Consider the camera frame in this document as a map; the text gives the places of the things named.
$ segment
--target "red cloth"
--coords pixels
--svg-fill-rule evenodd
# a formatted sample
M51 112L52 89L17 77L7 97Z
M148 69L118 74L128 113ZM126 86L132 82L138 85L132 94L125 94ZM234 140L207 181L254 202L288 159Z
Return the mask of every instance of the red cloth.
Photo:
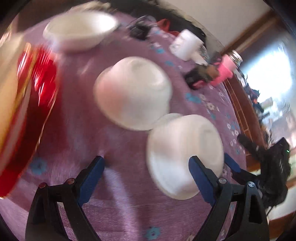
M162 19L160 21L157 22L157 26L163 30L164 32L167 32L167 33L170 33L174 36L178 36L179 35L179 32L178 31L170 31L169 28L170 28L170 21L168 19Z

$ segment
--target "screw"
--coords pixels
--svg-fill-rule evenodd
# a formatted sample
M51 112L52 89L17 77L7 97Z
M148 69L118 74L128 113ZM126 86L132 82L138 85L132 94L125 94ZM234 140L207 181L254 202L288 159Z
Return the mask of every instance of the screw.
M253 188L253 187L255 186L255 183L253 183L253 182L248 182L248 186L249 186L250 188Z
M39 184L39 187L40 187L40 188L44 188L45 186L46 186L46 183L40 183L40 184Z
M66 181L69 185L73 184L75 182L75 179L74 178L69 178L67 181Z
M219 182L221 184L225 184L225 183L227 183L227 180L225 178L219 178Z

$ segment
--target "pink cup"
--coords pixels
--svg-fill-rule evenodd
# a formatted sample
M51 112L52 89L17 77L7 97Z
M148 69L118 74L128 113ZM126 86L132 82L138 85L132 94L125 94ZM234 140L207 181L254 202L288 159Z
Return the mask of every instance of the pink cup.
M219 76L211 81L212 86L217 86L218 84L222 83L227 78L233 77L233 72L230 71L224 64L221 64L218 68Z
M233 62L233 60L227 54L225 54L222 57L222 63L221 64L224 65L231 72L234 71L235 69L237 69L236 64Z

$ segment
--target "purple tablecloth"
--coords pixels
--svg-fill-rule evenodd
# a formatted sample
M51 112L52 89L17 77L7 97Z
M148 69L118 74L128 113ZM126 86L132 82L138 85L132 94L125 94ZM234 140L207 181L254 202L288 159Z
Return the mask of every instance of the purple tablecloth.
M116 17L127 25L133 18L122 13ZM44 43L43 29L48 20L27 30L26 40ZM38 184L63 183L87 167L96 155L105 158L106 168L91 200L83 210L102 240L189 240L205 221L211 207L201 194L179 201L164 195L153 183L145 162L148 132L129 131L110 122L93 99L98 75L122 58L140 56L154 61L168 74L173 85L170 111L184 115L199 114L218 129L224 150L245 168L242 147L236 142L239 126L223 85L192 91L182 73L194 63L184 62L170 53L174 36L154 28L150 41L138 41L121 27L95 48L59 56L61 87L48 119L41 144L28 170L11 195L0 200L0 213L19 240ZM231 179L228 168L223 176ZM220 233L224 239L234 205ZM69 238L74 233L60 205Z

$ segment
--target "blue gripper pad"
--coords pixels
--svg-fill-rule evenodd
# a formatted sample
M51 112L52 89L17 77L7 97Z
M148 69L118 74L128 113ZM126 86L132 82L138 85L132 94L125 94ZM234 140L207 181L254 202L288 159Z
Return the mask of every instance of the blue gripper pad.
M204 201L211 204L213 207L216 203L216 200L211 182L208 180L199 165L194 161L193 157L189 159L188 167Z
M241 168L239 167L239 165L227 153L224 153L224 162L227 166L230 167L232 171L235 171L237 173L241 172Z
M79 206L82 207L82 205L84 203L87 203L91 198L91 195L103 174L104 168L104 158L102 158L101 156L97 156L86 169L88 171L88 175L80 186L80 195L77 198Z

